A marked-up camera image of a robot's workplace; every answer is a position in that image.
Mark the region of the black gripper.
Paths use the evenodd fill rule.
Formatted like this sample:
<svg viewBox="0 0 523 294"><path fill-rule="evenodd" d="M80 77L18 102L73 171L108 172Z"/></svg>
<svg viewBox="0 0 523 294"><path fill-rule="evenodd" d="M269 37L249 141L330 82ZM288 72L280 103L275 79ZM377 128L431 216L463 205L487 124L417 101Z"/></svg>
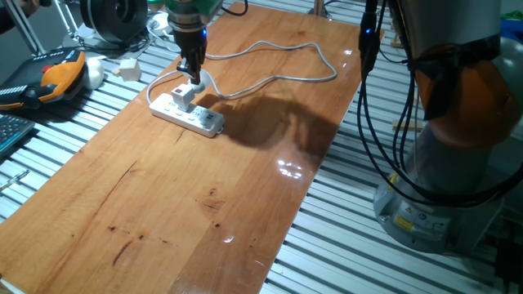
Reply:
<svg viewBox="0 0 523 294"><path fill-rule="evenodd" d="M181 60L177 64L177 71L190 78L195 85L201 83L201 69L205 61L208 45L206 28L194 31L174 30L175 43L181 49Z"/></svg>

